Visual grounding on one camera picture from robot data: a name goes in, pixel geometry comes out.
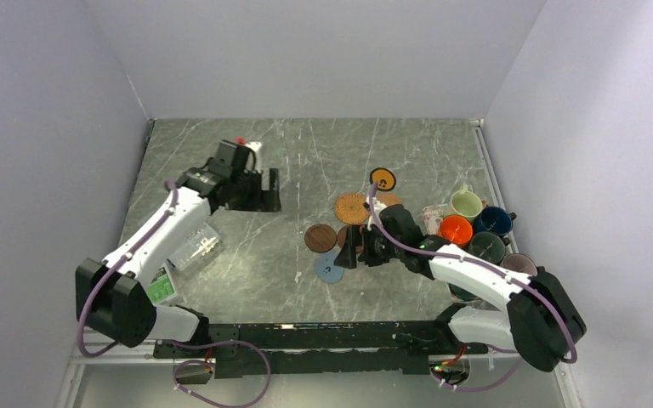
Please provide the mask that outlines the orange glossy mug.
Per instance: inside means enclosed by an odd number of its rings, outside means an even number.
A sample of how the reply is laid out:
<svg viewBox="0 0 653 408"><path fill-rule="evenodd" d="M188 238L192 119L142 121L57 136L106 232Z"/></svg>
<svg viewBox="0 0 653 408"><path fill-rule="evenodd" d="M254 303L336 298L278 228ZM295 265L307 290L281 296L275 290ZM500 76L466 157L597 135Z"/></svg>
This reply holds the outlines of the orange glossy mug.
<svg viewBox="0 0 653 408"><path fill-rule="evenodd" d="M466 218L454 214L444 217L438 228L439 236L461 248L468 246L473 234L472 224Z"/></svg>

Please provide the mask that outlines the woven orange coaster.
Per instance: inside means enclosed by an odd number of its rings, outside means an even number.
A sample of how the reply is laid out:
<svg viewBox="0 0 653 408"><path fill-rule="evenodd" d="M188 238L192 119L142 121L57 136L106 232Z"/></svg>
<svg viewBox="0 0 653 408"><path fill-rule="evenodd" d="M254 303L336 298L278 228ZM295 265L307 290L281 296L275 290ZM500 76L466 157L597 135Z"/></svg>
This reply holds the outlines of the woven orange coaster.
<svg viewBox="0 0 653 408"><path fill-rule="evenodd" d="M382 202L386 207L391 207L394 205L400 205L401 199L392 193L389 192L379 192L377 194L377 199Z"/></svg>
<svg viewBox="0 0 653 408"><path fill-rule="evenodd" d="M359 193L341 195L334 203L334 213L344 224L362 224L369 217L365 202L366 197Z"/></svg>

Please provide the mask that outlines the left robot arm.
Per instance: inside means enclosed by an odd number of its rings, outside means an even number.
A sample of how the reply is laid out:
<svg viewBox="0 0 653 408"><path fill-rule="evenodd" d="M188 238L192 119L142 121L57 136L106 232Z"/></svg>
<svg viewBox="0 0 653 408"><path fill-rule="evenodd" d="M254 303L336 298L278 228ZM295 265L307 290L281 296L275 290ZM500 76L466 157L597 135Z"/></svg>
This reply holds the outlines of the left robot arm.
<svg viewBox="0 0 653 408"><path fill-rule="evenodd" d="M147 290L159 269L221 207L238 212L281 210L278 169L264 168L264 144L223 140L201 167L168 180L166 200L130 238L101 260L84 259L75 272L77 346L87 357L87 328L113 346L145 340L176 344L190 357L208 350L209 319L183 306L157 304Z"/></svg>

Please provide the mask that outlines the cream green mug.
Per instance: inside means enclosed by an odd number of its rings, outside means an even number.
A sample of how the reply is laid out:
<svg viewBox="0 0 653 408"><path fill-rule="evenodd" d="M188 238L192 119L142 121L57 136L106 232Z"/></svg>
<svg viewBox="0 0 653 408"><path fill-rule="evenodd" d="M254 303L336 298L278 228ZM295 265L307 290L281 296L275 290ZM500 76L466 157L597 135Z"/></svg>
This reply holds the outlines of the cream green mug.
<svg viewBox="0 0 653 408"><path fill-rule="evenodd" d="M455 191L448 202L448 214L465 218L472 223L485 208L483 201L467 184Z"/></svg>

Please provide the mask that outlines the blue round coaster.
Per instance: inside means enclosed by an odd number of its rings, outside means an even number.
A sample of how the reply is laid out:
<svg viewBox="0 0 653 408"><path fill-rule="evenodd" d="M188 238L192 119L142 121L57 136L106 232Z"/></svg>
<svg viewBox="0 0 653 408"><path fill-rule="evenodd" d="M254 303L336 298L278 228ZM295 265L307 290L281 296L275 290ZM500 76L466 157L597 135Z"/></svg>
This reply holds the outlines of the blue round coaster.
<svg viewBox="0 0 653 408"><path fill-rule="evenodd" d="M314 262L317 277L327 284L336 284L344 276L344 268L335 264L336 251L322 253Z"/></svg>

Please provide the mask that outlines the dark wooden coaster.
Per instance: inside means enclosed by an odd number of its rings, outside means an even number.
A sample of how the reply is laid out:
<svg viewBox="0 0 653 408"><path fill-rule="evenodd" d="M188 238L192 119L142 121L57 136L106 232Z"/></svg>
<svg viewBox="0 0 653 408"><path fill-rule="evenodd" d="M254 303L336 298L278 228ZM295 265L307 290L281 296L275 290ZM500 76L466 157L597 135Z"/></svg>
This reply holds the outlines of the dark wooden coaster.
<svg viewBox="0 0 653 408"><path fill-rule="evenodd" d="M327 224L314 224L304 232L304 243L312 252L329 252L337 243L337 232Z"/></svg>
<svg viewBox="0 0 653 408"><path fill-rule="evenodd" d="M339 246L339 248L344 248L345 245L347 244L348 233L349 233L349 225L343 226L337 232L337 245Z"/></svg>

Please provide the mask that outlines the orange black cup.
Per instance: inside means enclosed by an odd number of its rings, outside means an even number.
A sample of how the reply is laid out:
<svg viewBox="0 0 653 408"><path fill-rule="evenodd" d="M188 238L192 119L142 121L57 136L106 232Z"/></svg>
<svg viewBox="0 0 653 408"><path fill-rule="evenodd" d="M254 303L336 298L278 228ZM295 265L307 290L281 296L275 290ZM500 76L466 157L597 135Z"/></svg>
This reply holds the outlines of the orange black cup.
<svg viewBox="0 0 653 408"><path fill-rule="evenodd" d="M378 191L390 192L396 186L395 174L385 167L376 167L369 174L371 184L377 186Z"/></svg>

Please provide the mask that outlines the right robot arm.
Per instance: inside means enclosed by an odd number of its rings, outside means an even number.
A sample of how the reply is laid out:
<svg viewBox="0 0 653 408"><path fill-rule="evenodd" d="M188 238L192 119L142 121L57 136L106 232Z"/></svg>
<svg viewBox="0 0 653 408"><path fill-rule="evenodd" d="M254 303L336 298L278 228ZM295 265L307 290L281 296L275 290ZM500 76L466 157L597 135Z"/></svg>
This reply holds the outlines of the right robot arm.
<svg viewBox="0 0 653 408"><path fill-rule="evenodd" d="M439 349L454 353L465 343L513 351L532 367L552 371L576 361L576 343L587 327L559 279L505 269L438 235L427 235L401 205L386 207L367 224L350 226L335 265L376 267L396 259L407 270L457 286L492 306L450 307L434 330Z"/></svg>

